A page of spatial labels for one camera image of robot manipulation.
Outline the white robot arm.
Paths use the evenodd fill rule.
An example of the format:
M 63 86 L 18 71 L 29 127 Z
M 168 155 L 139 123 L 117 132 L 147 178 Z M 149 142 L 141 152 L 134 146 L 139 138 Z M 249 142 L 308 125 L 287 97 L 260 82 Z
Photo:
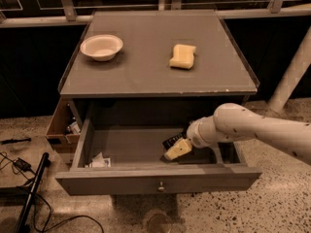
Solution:
M 304 163 L 311 164 L 311 125 L 307 122 L 261 116 L 245 107 L 225 103 L 208 117 L 193 121 L 185 133 L 166 141 L 164 157 L 176 159 L 194 148 L 257 139 Z

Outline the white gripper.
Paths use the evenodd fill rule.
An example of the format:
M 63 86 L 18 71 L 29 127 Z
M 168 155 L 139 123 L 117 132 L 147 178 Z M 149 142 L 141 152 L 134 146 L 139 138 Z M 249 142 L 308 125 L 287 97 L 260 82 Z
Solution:
M 164 157 L 167 160 L 176 159 L 189 153 L 192 146 L 203 149 L 211 147 L 217 143 L 217 130 L 211 116 L 194 120 L 187 129 L 187 138 L 180 139 L 177 143 L 166 151 Z

